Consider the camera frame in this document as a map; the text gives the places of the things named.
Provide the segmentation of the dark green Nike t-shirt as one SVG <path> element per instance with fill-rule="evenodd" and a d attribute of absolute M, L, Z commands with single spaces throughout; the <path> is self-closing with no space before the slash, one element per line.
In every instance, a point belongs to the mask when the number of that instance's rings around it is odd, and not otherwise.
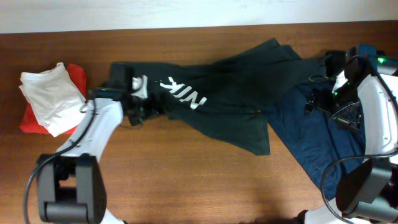
<path fill-rule="evenodd" d="M 257 156 L 270 153 L 265 110 L 325 72 L 323 58 L 302 58 L 275 39 L 207 65 L 127 63 L 148 77 L 148 96 L 162 100 L 168 119 Z"/>

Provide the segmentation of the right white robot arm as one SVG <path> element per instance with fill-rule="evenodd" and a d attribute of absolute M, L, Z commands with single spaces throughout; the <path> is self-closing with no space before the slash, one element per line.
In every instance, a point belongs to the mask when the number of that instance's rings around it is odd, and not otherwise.
<path fill-rule="evenodd" d="M 397 60 L 372 45 L 348 50 L 330 91 L 315 90 L 307 114 L 320 110 L 352 131 L 364 128 L 363 163 L 338 182 L 334 199 L 309 210 L 304 223 L 397 223 Z"/>

